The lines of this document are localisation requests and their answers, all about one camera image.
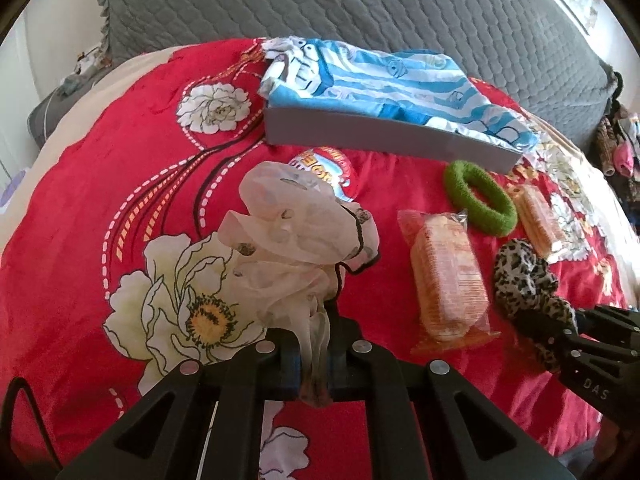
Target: snack bag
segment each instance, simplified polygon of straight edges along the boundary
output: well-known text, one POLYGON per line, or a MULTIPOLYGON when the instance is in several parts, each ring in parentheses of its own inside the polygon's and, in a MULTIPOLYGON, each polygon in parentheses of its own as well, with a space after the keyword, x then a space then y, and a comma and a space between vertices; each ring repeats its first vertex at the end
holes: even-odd
POLYGON ((466 212, 398 213, 411 247, 424 338, 414 354, 478 346, 495 338, 487 316, 489 299, 466 234, 466 212))
POLYGON ((561 251, 566 237, 542 192, 535 186, 524 184, 510 189, 510 195, 538 255, 549 258, 561 251))

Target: leopard print fabric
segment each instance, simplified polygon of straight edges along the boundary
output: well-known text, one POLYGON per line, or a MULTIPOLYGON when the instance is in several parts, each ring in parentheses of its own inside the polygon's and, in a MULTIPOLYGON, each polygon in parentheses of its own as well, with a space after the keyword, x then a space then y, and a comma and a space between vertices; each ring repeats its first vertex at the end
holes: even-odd
MULTIPOLYGON (((519 310, 539 310, 577 332, 574 308, 555 295, 558 278, 526 240, 516 238, 500 248, 495 259, 494 287, 495 304, 508 319, 513 320, 519 310)), ((538 361, 547 370, 558 371, 551 345, 536 341, 534 347, 538 361)))

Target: wall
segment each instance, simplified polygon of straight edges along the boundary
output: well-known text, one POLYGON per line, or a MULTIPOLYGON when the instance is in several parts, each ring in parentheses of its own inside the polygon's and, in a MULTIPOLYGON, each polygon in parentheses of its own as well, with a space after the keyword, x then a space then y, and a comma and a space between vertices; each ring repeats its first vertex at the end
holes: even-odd
POLYGON ((104 19, 96 0, 31 0, 27 43, 38 94, 44 99, 69 75, 78 54, 100 42, 104 19))
MULTIPOLYGON (((562 0, 554 1, 566 10, 562 0)), ((630 110, 640 113, 640 56, 607 4, 600 1, 597 10, 598 19, 589 34, 584 33, 570 12, 567 12, 567 16, 600 59, 622 74, 624 88, 620 102, 630 110)))
MULTIPOLYGON (((31 76, 24 15, 0 44, 0 80, 0 160, 14 176, 38 156, 38 147, 27 130, 27 117, 40 97, 31 76)), ((7 180, 0 168, 0 194, 7 180)))
POLYGON ((99 43, 103 22, 96 0, 31 0, 0 44, 0 194, 38 155, 29 114, 99 43))

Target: gray quilted bedspread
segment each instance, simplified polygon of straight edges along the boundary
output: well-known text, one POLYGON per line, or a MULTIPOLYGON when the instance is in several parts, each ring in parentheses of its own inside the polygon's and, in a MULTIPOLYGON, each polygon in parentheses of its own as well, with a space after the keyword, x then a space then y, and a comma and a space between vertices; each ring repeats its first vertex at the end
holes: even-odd
POLYGON ((552 0, 99 0, 114 60, 236 37, 340 39, 388 52, 429 48, 507 92, 581 148, 615 90, 552 0))

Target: red bedspread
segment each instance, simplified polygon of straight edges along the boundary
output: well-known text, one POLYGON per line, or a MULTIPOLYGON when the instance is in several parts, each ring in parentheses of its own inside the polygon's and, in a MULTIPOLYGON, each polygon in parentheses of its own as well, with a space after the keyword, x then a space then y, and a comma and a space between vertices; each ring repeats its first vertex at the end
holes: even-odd
MULTIPOLYGON (((187 234, 192 243, 203 239, 229 209, 245 211, 238 185, 249 169, 263 160, 289 162, 303 150, 260 142, 264 102, 256 89, 265 66, 259 45, 249 40, 178 51, 114 102, 36 188, 2 258, 0 393, 13 376, 29 381, 63 462, 140 398, 138 383, 146 362, 119 353, 102 326, 121 278, 146 268, 143 251, 149 240, 161 234, 187 234), (198 85, 216 82, 247 92, 248 115, 235 127, 227 123, 213 134, 178 124, 183 97, 198 85)), ((420 362, 410 353, 420 325, 409 250, 396 215, 407 208, 453 211, 442 185, 444 164, 345 153, 360 182, 356 199, 377 223, 382 257, 366 272, 347 277, 340 312, 356 319, 369 340, 398 358, 420 362)), ((527 168, 511 180, 497 177, 504 186, 525 178, 546 195, 557 190, 544 174, 527 168)), ((491 291, 494 255, 505 239, 473 228, 469 234, 491 291)), ((560 279, 558 293, 575 307, 623 304, 613 257, 607 256, 599 235, 592 234, 593 253, 587 260, 552 266, 560 279), (613 270, 607 296, 602 276, 594 272, 603 258, 613 270)), ((513 237, 523 236, 519 225, 513 237)), ((517 349, 507 322, 494 312, 490 320, 502 332, 500 338, 482 348, 448 352, 444 358, 551 453, 593 436, 595 410, 517 349)), ((42 443, 22 408, 14 424, 16 437, 23 446, 39 450, 42 443)), ((275 415, 264 449, 275 446, 274 437, 287 434, 287 427, 297 430, 287 430, 289 437, 295 434, 306 446, 289 446, 297 459, 284 466, 277 466, 277 453, 265 455, 265 468, 270 461, 276 463, 271 472, 263 472, 265 478, 370 478, 361 404, 324 410, 287 404, 275 415), (303 451, 310 458, 307 466, 303 451)))

